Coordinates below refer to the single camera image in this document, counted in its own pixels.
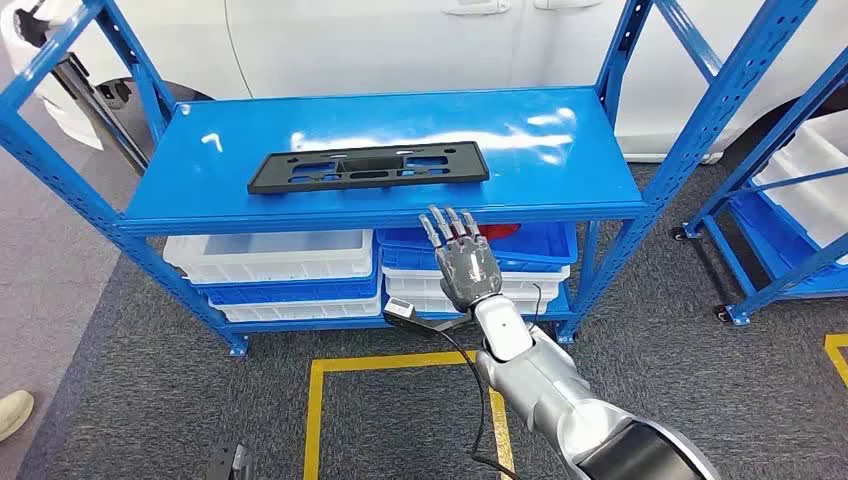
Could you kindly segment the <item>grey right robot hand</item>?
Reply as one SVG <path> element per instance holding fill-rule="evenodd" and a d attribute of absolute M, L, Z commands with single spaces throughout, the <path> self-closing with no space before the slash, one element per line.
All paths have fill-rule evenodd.
<path fill-rule="evenodd" d="M 457 311 L 465 313 L 502 292 L 496 258 L 469 211 L 429 205 L 419 220 L 442 272 L 442 291 Z"/>

